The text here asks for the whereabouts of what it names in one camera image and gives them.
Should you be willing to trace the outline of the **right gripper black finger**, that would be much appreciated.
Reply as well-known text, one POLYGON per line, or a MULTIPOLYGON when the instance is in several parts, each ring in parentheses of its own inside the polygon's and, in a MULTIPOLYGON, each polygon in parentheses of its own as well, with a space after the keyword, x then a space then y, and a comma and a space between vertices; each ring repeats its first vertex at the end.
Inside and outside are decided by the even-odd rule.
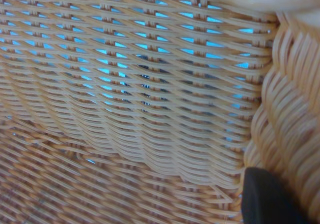
POLYGON ((244 172, 241 213, 245 224, 303 224, 305 218, 279 180, 261 168, 244 172))

